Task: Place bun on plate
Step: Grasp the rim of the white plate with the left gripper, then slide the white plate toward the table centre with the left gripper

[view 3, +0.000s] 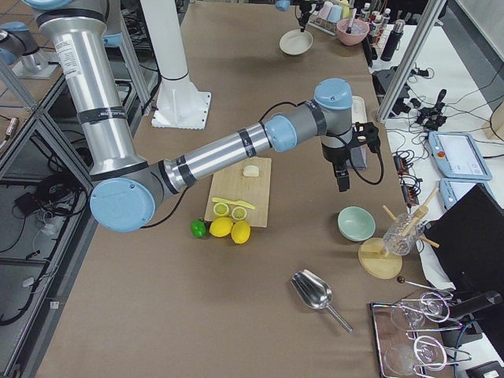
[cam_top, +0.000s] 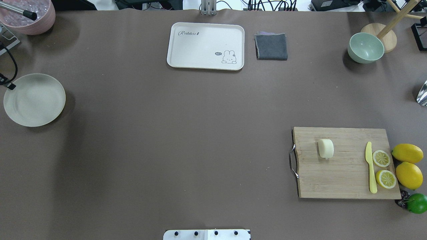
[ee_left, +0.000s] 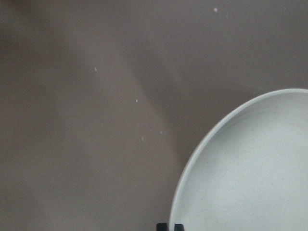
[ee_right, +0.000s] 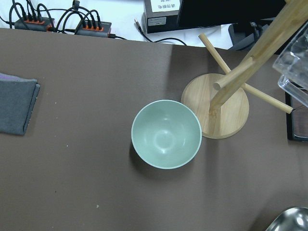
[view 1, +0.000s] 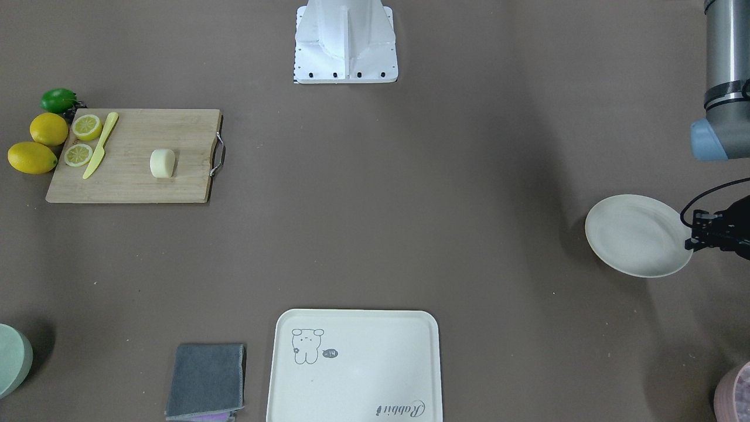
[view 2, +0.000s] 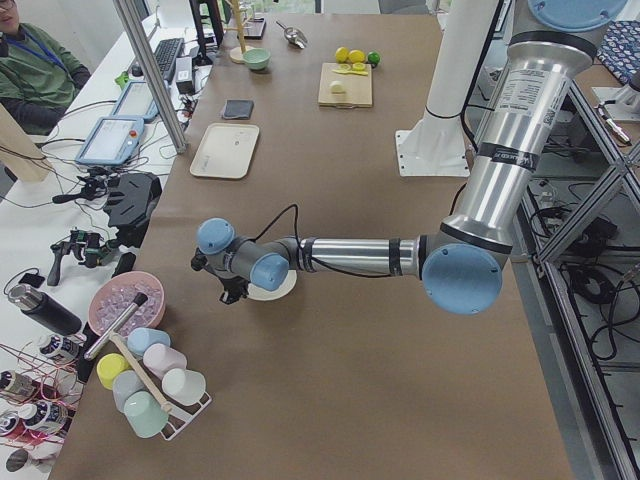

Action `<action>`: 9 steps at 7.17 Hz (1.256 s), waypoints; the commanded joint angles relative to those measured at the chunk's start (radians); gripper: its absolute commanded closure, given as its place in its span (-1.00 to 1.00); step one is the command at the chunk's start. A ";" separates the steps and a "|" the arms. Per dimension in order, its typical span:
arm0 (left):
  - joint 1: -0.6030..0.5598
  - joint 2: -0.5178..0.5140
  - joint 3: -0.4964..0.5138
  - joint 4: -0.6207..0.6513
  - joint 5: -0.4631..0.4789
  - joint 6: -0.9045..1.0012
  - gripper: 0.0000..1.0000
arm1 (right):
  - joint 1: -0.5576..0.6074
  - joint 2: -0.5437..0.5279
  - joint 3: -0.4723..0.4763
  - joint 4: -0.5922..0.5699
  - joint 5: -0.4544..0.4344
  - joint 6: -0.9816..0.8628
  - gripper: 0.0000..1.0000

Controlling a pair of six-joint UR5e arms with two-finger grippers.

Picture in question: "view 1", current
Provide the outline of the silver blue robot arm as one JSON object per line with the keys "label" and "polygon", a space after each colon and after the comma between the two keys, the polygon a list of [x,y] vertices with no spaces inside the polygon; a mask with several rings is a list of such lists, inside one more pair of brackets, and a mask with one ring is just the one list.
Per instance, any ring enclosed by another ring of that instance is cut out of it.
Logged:
{"label": "silver blue robot arm", "polygon": [[[705,117],[691,124],[691,151],[699,161],[749,155],[749,3],[705,1],[707,66]],[[748,198],[710,213],[696,209],[687,222],[687,250],[718,248],[749,257]]]}

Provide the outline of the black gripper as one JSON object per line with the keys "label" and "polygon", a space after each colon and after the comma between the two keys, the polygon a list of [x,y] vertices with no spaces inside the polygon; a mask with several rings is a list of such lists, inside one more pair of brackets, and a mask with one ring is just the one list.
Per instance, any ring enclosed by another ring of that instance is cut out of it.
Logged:
{"label": "black gripper", "polygon": [[749,196],[746,196],[733,203],[727,209],[727,219],[731,229],[733,246],[728,247],[738,256],[749,261]]}

